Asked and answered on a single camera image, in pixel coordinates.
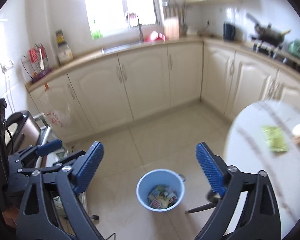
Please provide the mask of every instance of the tiled floor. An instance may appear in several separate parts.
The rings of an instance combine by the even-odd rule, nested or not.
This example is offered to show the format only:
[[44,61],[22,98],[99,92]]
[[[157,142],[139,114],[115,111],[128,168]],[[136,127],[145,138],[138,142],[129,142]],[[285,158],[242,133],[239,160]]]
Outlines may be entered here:
[[[185,215],[207,203],[208,181],[195,158],[195,146],[205,141],[222,155],[229,124],[203,104],[133,125],[128,129],[76,144],[87,150],[93,141],[105,147],[104,158],[88,190],[89,214],[100,216],[96,225],[107,238],[192,240],[205,225],[210,211]],[[169,212],[155,213],[138,203],[136,185],[148,171],[167,168],[186,176],[181,204]]]

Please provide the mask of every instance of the blue gripper pad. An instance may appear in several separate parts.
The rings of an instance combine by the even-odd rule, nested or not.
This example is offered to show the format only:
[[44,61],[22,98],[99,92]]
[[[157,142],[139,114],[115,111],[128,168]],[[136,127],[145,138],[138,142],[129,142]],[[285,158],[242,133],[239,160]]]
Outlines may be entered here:
[[85,192],[100,164],[104,154],[103,145],[94,142],[85,155],[78,157],[72,165],[71,183],[73,191],[78,195]]
[[43,146],[40,146],[36,150],[36,155],[39,157],[43,157],[48,155],[49,153],[52,153],[53,151],[56,151],[58,149],[62,148],[62,141],[60,140],[54,140],[50,143],[47,143]]
[[212,155],[215,156],[205,143],[199,143],[196,147],[196,157],[204,174],[206,175],[211,189],[214,193],[218,193],[223,197],[226,193],[226,188],[223,184],[223,174],[218,168]]

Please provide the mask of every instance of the kitchen sink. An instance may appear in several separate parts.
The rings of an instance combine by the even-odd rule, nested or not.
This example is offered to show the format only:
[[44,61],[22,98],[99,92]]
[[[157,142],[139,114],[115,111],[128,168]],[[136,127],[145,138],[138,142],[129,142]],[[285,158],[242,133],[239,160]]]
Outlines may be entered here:
[[105,54],[117,52],[120,50],[131,49],[133,47],[137,47],[138,45],[140,45],[142,43],[143,42],[138,41],[138,42],[129,43],[129,44],[125,44],[125,45],[121,45],[121,46],[117,46],[117,47],[113,47],[113,48],[109,48],[109,49],[102,49],[102,54],[105,55]]

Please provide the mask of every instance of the kitchen cabinet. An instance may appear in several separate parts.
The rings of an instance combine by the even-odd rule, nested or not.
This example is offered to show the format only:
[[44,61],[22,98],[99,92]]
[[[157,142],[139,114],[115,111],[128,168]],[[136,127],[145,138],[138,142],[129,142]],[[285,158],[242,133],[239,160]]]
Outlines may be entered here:
[[133,121],[117,56],[89,64],[68,76],[95,132]]
[[284,71],[279,71],[274,99],[300,110],[300,82]]
[[234,50],[205,45],[201,98],[224,114],[233,78]]
[[270,99],[277,72],[277,68],[237,52],[225,116],[234,120],[250,104]]
[[30,93],[40,112],[48,117],[56,135],[64,143],[93,134],[93,129],[73,91],[68,75],[48,82]]
[[202,43],[168,45],[171,106],[200,98]]
[[170,108],[166,46],[120,54],[119,62],[134,120]]

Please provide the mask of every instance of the snack wrapper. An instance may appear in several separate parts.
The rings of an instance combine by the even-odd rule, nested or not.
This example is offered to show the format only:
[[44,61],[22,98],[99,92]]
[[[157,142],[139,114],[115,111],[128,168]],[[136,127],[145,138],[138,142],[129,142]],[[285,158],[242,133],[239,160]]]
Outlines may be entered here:
[[266,144],[273,152],[287,152],[289,150],[280,127],[263,126]]
[[165,185],[157,185],[148,195],[149,206],[155,209],[166,209],[178,200],[174,189]]

